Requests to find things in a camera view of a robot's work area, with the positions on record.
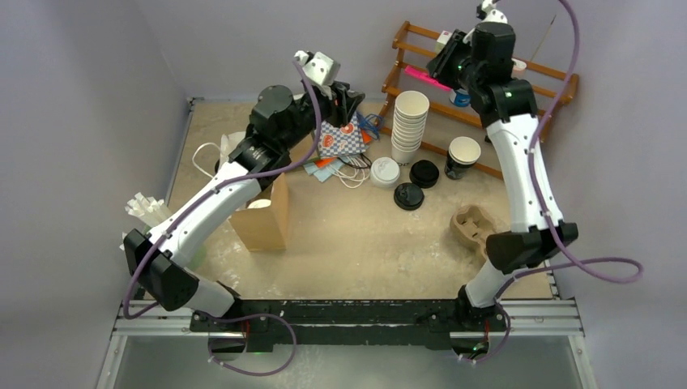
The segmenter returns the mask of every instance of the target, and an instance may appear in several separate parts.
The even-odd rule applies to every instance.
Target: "beige tabletop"
[[[245,130],[253,103],[198,103],[190,123],[169,205],[176,211],[206,183],[191,156],[205,142]],[[364,103],[375,112],[378,103]],[[373,143],[371,159],[390,155],[390,140]],[[196,158],[211,171],[217,151],[208,147]],[[440,169],[444,157],[420,151]],[[401,169],[400,182],[408,181]],[[365,182],[348,189],[338,178],[320,183],[303,169],[287,174],[290,206],[288,248],[248,252],[229,222],[205,242],[207,256],[197,273],[219,280],[248,298],[453,298],[480,269],[474,252],[450,234],[453,212],[466,204],[483,207],[508,229],[509,206],[503,182],[476,170],[461,181],[447,179],[425,190],[425,202],[408,212],[398,208],[392,190]],[[506,298],[551,298],[544,274],[520,280]]]

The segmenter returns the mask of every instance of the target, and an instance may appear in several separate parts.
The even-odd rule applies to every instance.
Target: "white paper cup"
[[[525,75],[527,64],[519,59],[513,58],[513,73],[512,76],[516,79],[521,79]]]
[[[398,143],[405,144],[405,143],[417,143],[418,141],[422,140],[422,135],[424,133],[419,133],[416,135],[406,135],[402,134],[398,131],[393,131],[391,132],[391,138],[395,140]]]
[[[424,131],[425,130],[425,124],[421,123],[421,124],[414,125],[414,126],[406,126],[406,125],[401,124],[399,122],[394,122],[394,125],[391,128],[393,130],[400,130],[402,132],[405,132],[406,134],[415,134],[415,133]]]
[[[404,152],[414,152],[414,151],[416,151],[418,148],[420,148],[420,144],[421,144],[421,143],[422,143],[422,141],[417,142],[417,143],[412,144],[412,145],[406,146],[406,145],[403,145],[403,144],[401,144],[401,143],[396,142],[393,138],[391,139],[391,145],[392,145],[393,147],[398,148],[398,149],[401,150],[401,151],[404,151]]]
[[[394,142],[393,144],[397,145],[399,147],[399,149],[401,149],[401,150],[405,150],[405,149],[411,150],[411,149],[420,148],[420,145],[422,144],[422,139],[419,139],[413,143],[400,142],[400,141],[397,141],[395,139],[393,139],[393,142]]]
[[[391,145],[391,158],[393,158],[399,166],[408,166],[413,159],[417,150],[406,152],[404,150],[399,150],[395,145]]]
[[[418,91],[406,91],[396,97],[395,112],[404,118],[421,118],[429,111],[429,99]]]
[[[420,116],[419,118],[404,118],[403,116],[394,113],[394,122],[400,122],[405,126],[414,126],[419,123],[427,122],[427,115]]]
[[[248,209],[254,208],[267,208],[272,205],[272,201],[269,199],[259,199],[248,204]]]

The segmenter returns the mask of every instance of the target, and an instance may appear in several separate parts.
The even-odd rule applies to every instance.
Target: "wooden rack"
[[[390,103],[393,103],[395,101],[395,98],[401,92],[403,92],[398,87],[399,78],[400,78],[401,74],[403,73],[402,70],[405,69],[407,66],[410,66],[410,67],[417,69],[419,71],[422,71],[424,73],[427,72],[422,67],[414,66],[412,64],[404,62],[403,56],[405,55],[406,51],[418,53],[418,54],[424,55],[428,58],[434,58],[436,56],[436,54],[431,50],[423,49],[420,46],[411,45],[411,44],[407,43],[405,40],[406,40],[406,37],[408,36],[409,32],[420,35],[420,36],[427,37],[427,38],[433,40],[433,42],[432,42],[433,44],[434,44],[434,41],[436,41],[440,35],[439,32],[435,32],[432,30],[428,30],[426,28],[412,25],[407,20],[405,21],[405,23],[403,23],[403,25],[401,26],[399,31],[396,33],[396,35],[394,36],[394,41],[391,43],[391,47],[393,49],[398,50],[398,53],[396,54],[396,61],[394,62],[393,67],[391,67],[391,71],[389,72],[389,75],[386,77],[386,79],[384,80],[384,84],[382,85],[382,92],[386,93],[386,102],[384,103],[382,110],[379,112],[379,116],[381,116],[383,118],[388,113],[388,110],[390,108]],[[546,67],[546,66],[540,65],[538,63],[534,63],[534,62],[529,62],[529,61],[525,61],[525,60],[522,60],[522,61],[527,64],[527,70],[528,71],[534,71],[534,72],[541,73],[543,75],[547,75],[549,77],[553,77],[555,79],[560,79],[560,80],[563,80],[565,78],[565,72],[563,72],[563,71],[557,71],[557,70],[552,69],[550,67]],[[551,130],[551,126],[553,125],[553,117],[556,115],[556,113],[558,113],[558,110],[563,105],[567,105],[573,100],[575,93],[577,92],[578,81],[579,81],[579,76],[577,74],[574,74],[570,78],[570,82],[568,83],[568,85],[565,86],[565,94],[562,96],[562,98],[558,102],[558,104],[556,104],[556,107],[554,107],[552,114],[551,114],[551,117],[548,120],[548,122],[546,123],[544,130],[542,131],[542,135],[541,135],[541,141],[542,142],[544,142],[546,140],[546,137],[548,136],[548,133]],[[546,88],[542,88],[542,87],[537,86],[537,85],[532,85],[532,89],[534,90],[535,93],[540,94],[542,96],[546,96],[548,98],[553,98],[556,95],[556,93],[554,91],[548,90]],[[430,112],[440,113],[441,115],[444,115],[448,118],[457,120],[459,122],[467,123],[471,126],[474,126],[474,127],[480,128],[480,129],[483,128],[479,117],[477,117],[476,115],[470,114],[470,113],[465,113],[459,109],[450,107],[449,105],[440,104],[440,103],[437,103],[436,101],[430,101],[429,110],[430,110]],[[539,110],[540,119],[543,115],[544,115],[544,110],[540,109]],[[391,129],[389,127],[386,127],[386,126],[383,127],[382,132],[384,134],[391,135]],[[422,142],[421,147],[426,149],[426,150],[430,150],[432,152],[437,152],[437,153],[442,154],[442,155],[446,154],[446,149],[443,149],[443,148],[438,147],[436,145],[433,145],[431,143]],[[491,174],[495,177],[499,177],[501,179],[503,178],[503,176],[501,175],[501,171],[494,169],[492,167],[485,166],[485,165],[478,163],[478,164],[476,164],[476,168],[479,170],[482,170],[488,174]]]

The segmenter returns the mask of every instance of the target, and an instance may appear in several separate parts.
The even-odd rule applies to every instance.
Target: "gray wall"
[[[477,21],[477,3],[139,0],[186,94],[238,99],[254,99],[273,83],[297,86],[291,57],[299,49],[327,53],[342,63],[339,79],[380,96],[396,54],[391,40],[404,20],[438,31],[470,28]],[[503,2],[501,9],[520,31],[516,53],[529,58],[555,13],[556,3],[518,0]]]
[[[687,6],[572,3],[581,84],[545,144],[549,176],[566,219],[580,227],[573,252],[629,256],[646,274],[624,286],[580,271],[558,279],[578,299],[600,387],[685,387]],[[561,9],[538,59],[563,67],[571,31]]]
[[[133,0],[0,5],[0,387],[93,387],[185,101]]]

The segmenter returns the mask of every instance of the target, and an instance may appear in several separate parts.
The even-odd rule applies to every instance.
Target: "purple cable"
[[[594,258],[594,259],[584,259],[580,260],[577,257],[575,257],[567,247],[563,244],[561,241],[561,238],[558,237],[558,232],[556,231],[556,226],[553,223],[553,220],[551,219],[549,209],[546,206],[546,200],[544,199],[544,193],[541,190],[541,186],[539,184],[539,180],[537,180],[536,177],[536,170],[535,170],[535,159],[534,159],[534,152],[535,147],[537,143],[540,141],[540,136],[542,130],[544,130],[544,126],[548,122],[548,119],[550,118],[551,113],[553,112],[553,109],[556,107],[558,104],[558,101],[561,99],[563,96],[563,93],[565,92],[565,87],[568,85],[568,82],[570,81],[570,77],[573,75],[573,69],[575,68],[575,65],[577,64],[578,61],[578,55],[579,55],[579,45],[580,45],[580,35],[579,35],[579,24],[578,24],[578,18],[575,14],[575,11],[573,11],[573,7],[568,3],[568,0],[558,0],[558,2],[565,8],[565,10],[568,12],[568,15],[570,16],[570,21],[573,24],[573,34],[574,34],[574,47],[573,47],[573,55],[570,58],[570,65],[568,66],[568,71],[565,73],[565,78],[563,79],[563,88],[558,92],[553,97],[553,100],[551,101],[551,105],[546,109],[546,112],[544,113],[544,116],[542,117],[542,120],[539,122],[539,125],[537,126],[534,135],[532,136],[532,140],[530,142],[530,152],[528,153],[527,157],[527,163],[528,167],[530,170],[530,175],[532,177],[532,184],[535,188],[536,196],[537,199],[539,200],[539,204],[542,208],[542,211],[544,212],[544,218],[546,219],[546,224],[548,225],[548,229],[551,231],[551,234],[553,236],[553,240],[556,242],[556,246],[558,246],[558,249],[561,250],[561,253],[565,255],[569,260],[570,263],[563,263],[560,265],[554,265],[554,266],[549,266],[549,267],[542,267],[538,269],[532,269],[532,270],[526,270],[526,271],[519,271],[518,273],[513,274],[513,277],[508,279],[498,290],[496,296],[495,296],[495,306],[497,310],[503,314],[505,320],[506,320],[506,332],[503,335],[503,339],[501,339],[501,342],[499,342],[498,346],[489,354],[485,355],[479,360],[474,360],[472,363],[481,363],[484,361],[487,361],[488,359],[496,356],[502,349],[503,346],[506,344],[506,341],[508,340],[508,337],[510,336],[510,316],[506,313],[506,310],[503,308],[501,303],[498,302],[498,300],[501,298],[501,295],[510,287],[511,284],[513,284],[517,279],[523,278],[526,276],[531,276],[532,274],[536,273],[541,273],[545,271],[554,271],[554,270],[560,270],[560,269],[565,269],[568,267],[579,267],[582,269],[584,272],[587,274],[594,276],[595,278],[598,278],[600,280],[604,280],[607,282],[612,282],[614,284],[629,284],[632,282],[635,282],[642,278],[642,274],[644,273],[644,266],[639,263],[638,261],[634,259],[629,259],[629,258],[621,258],[621,257],[602,257],[602,258]],[[615,277],[615,276],[608,276],[605,275],[604,273],[600,271],[595,271],[594,269],[591,269],[587,266],[587,264],[593,264],[593,263],[627,263],[629,265],[632,265],[637,268],[637,272],[633,274],[630,277],[622,278],[622,277]]]
[[[318,98],[317,98],[317,95],[315,95],[315,91],[313,90],[313,85],[310,83],[310,80],[309,80],[308,77],[305,75],[305,72],[304,72],[303,69],[301,68],[301,65],[299,65],[298,62],[297,62],[296,60],[293,61],[293,65],[296,67],[296,70],[298,71],[298,74],[301,76],[301,80],[303,81],[303,85],[305,86],[305,90],[308,92],[308,95],[310,96],[310,99],[312,100],[313,105],[314,105],[314,108],[315,108],[315,140],[314,140],[314,142],[313,142],[313,145],[310,146],[310,150],[309,150],[300,160],[298,160],[298,161],[296,161],[296,162],[294,162],[294,163],[291,163],[291,164],[288,165],[288,166],[284,166],[283,168],[280,168],[280,169],[271,170],[271,171],[269,171],[269,172],[261,172],[261,173],[254,173],[254,174],[246,174],[245,176],[230,178],[230,179],[225,180],[225,181],[221,182],[220,184],[218,184],[218,185],[215,187],[215,190],[221,190],[221,189],[225,188],[226,186],[229,186],[229,185],[232,185],[232,184],[235,184],[235,183],[237,183],[237,182],[244,181],[244,180],[251,180],[251,179],[255,179],[255,178],[271,177],[271,176],[277,176],[277,175],[279,175],[279,174],[281,174],[281,173],[286,173],[286,172],[289,171],[289,170],[293,170],[293,169],[297,168],[298,166],[303,165],[303,164],[308,160],[308,158],[310,157],[310,155],[312,155],[313,152],[315,152],[315,148],[316,148],[316,147],[318,146],[318,144],[319,144],[320,134],[322,133],[322,113],[320,112],[320,108],[319,108],[319,105],[318,105]],[[178,227],[178,225],[179,225],[188,215],[191,214],[191,212],[193,212],[193,211],[194,211],[201,203],[203,203],[205,200],[209,199],[214,193],[215,193],[214,190],[209,190],[208,192],[206,192],[205,194],[203,194],[202,196],[200,196],[200,197],[199,197],[196,201],[194,201],[194,202],[193,202],[184,212],[182,212],[182,213],[179,215],[179,217],[176,218],[176,219],[172,222],[172,224],[169,225],[169,227],[167,228],[167,230],[166,230],[165,232],[166,232],[168,235],[171,234],[171,233]],[[143,259],[141,260],[141,263],[139,264],[138,267],[136,267],[136,270],[134,271],[134,274],[131,276],[131,280],[129,281],[129,284],[128,284],[128,286],[126,287],[126,295],[124,296],[124,302],[123,302],[123,305],[124,305],[124,318],[126,318],[126,319],[131,320],[131,319],[134,319],[134,318],[139,318],[139,317],[141,317],[141,315],[145,314],[145,313],[148,312],[149,310],[151,310],[151,309],[153,309],[154,307],[156,307],[156,306],[159,305],[158,302],[153,302],[153,303],[151,303],[149,306],[146,306],[145,308],[141,309],[141,310],[138,311],[138,312],[135,312],[135,313],[133,313],[133,314],[132,314],[131,312],[129,312],[130,303],[131,303],[131,297],[132,297],[133,294],[134,294],[134,289],[135,289],[135,287],[136,287],[136,282],[139,280],[139,277],[141,276],[141,273],[143,273],[143,269],[146,267],[146,265],[148,264],[148,262],[150,262],[153,253],[155,253],[155,252],[160,248],[160,246],[161,246],[162,243],[164,242],[164,239],[165,239],[165,238],[166,238],[166,236],[163,235],[163,236],[161,236],[160,238],[158,238],[158,240],[157,240],[155,243],[153,243],[151,249],[143,256]],[[243,321],[243,320],[247,320],[247,319],[249,319],[249,318],[252,318],[253,316],[255,316],[255,315],[245,316],[245,317],[243,317],[243,318],[235,318],[235,319],[231,319],[231,320],[233,320],[234,322],[236,322],[236,321]],[[259,315],[257,315],[256,317],[261,317],[261,316],[262,316],[262,317],[273,317],[274,315],[259,314]],[[236,371],[239,371],[240,373],[244,373],[244,374],[248,374],[248,375],[269,375],[269,374],[274,374],[274,373],[280,372],[281,370],[285,369],[286,366],[288,366],[289,363],[291,363],[291,361],[293,360],[293,356],[294,356],[295,353],[296,353],[296,335],[295,335],[295,333],[293,332],[293,329],[291,328],[291,326],[290,326],[285,320],[283,320],[282,318],[280,318],[280,317],[278,317],[278,316],[275,316],[274,318],[277,318],[280,322],[282,322],[282,323],[288,328],[289,332],[291,332],[291,334],[292,334],[292,337],[293,337],[293,351],[292,351],[291,357],[290,357],[290,358],[286,361],[286,363],[285,363],[283,366],[281,366],[279,369],[274,370],[274,371],[272,371],[272,372],[268,372],[267,374],[265,374],[265,373],[259,373],[259,374],[253,373],[253,374],[251,374],[250,372],[247,372],[247,371],[244,371],[244,370],[239,371],[240,369],[239,369],[239,370],[236,370]],[[224,367],[228,367],[228,368],[230,368],[230,369],[234,369],[234,368],[232,368],[231,366],[226,365],[226,364],[223,364],[223,366],[224,366]]]
[[[548,122],[548,118],[550,117],[551,113],[553,112],[553,109],[556,108],[558,101],[563,96],[563,93],[565,92],[565,86],[568,85],[568,82],[570,81],[570,77],[572,77],[572,75],[573,75],[573,69],[575,68],[575,64],[578,61],[578,55],[579,55],[578,18],[575,15],[573,8],[568,3],[568,0],[558,0],[558,2],[565,8],[566,11],[568,11],[568,15],[570,15],[570,21],[573,24],[574,42],[575,42],[574,48],[573,48],[573,55],[572,55],[572,58],[570,59],[570,66],[568,67],[568,72],[565,74],[565,78],[563,79],[563,88],[561,88],[561,90],[558,92],[558,94],[556,94],[556,96],[553,97],[553,101],[551,102],[551,105],[546,109],[546,112],[544,113],[544,117],[542,118],[541,122],[537,126],[534,135],[532,136],[532,140],[530,142],[530,150],[534,150],[535,146],[539,142],[541,131],[544,129],[546,122]],[[608,275],[605,275],[604,273],[602,273],[600,271],[596,271],[594,269],[587,267],[583,261],[580,261],[579,259],[577,259],[577,257],[575,257],[573,255],[573,253],[571,253],[567,249],[567,247],[565,247],[565,245],[563,245],[563,242],[561,242],[561,238],[558,236],[558,233],[556,232],[556,226],[553,224],[553,220],[551,220],[550,212],[549,212],[548,207],[546,206],[546,200],[544,199],[544,193],[542,193],[541,186],[539,184],[539,180],[537,180],[537,177],[536,177],[535,158],[534,158],[533,152],[528,153],[527,162],[529,164],[530,175],[532,177],[532,184],[535,187],[537,199],[539,200],[539,204],[541,206],[541,209],[544,212],[544,218],[546,219],[546,223],[548,224],[548,229],[551,231],[551,234],[553,236],[553,240],[556,242],[556,246],[558,246],[558,248],[561,250],[561,253],[563,253],[570,260],[570,262],[574,263],[575,266],[582,269],[582,271],[584,271],[587,274],[594,276],[600,280],[613,282],[614,284],[629,284],[629,283],[632,283],[632,282],[637,281],[640,278],[642,278],[642,273],[644,272],[644,266],[641,263],[635,261],[634,259],[626,259],[626,258],[618,258],[618,257],[601,258],[602,262],[629,263],[629,264],[631,264],[637,268],[637,273],[633,274],[630,277],[622,278],[622,277],[608,276]]]
[[[220,365],[221,367],[225,367],[229,370],[235,371],[237,373],[249,375],[251,377],[266,377],[268,375],[277,374],[280,371],[286,369],[287,366],[290,365],[291,362],[293,361],[293,358],[296,356],[296,332],[293,331],[293,327],[291,327],[291,325],[288,324],[288,322],[286,320],[284,320],[283,318],[281,318],[275,314],[249,314],[248,316],[244,316],[242,318],[214,318],[214,320],[218,323],[237,323],[237,322],[242,322],[244,320],[251,320],[252,318],[273,318],[275,320],[280,321],[284,326],[286,326],[286,328],[288,329],[288,332],[291,334],[291,339],[293,340],[293,348],[291,350],[291,355],[288,356],[288,359],[286,360],[286,362],[283,365],[281,365],[280,367],[278,367],[274,370],[266,371],[264,373],[255,373],[253,371],[243,370],[243,369],[238,368],[236,366],[232,366],[232,365],[229,365],[229,364],[226,364],[226,363],[220,361],[217,357],[215,357],[214,354],[212,354],[212,341],[213,341],[212,338],[210,338],[207,341],[207,352],[210,354],[210,360],[215,362],[217,365]]]

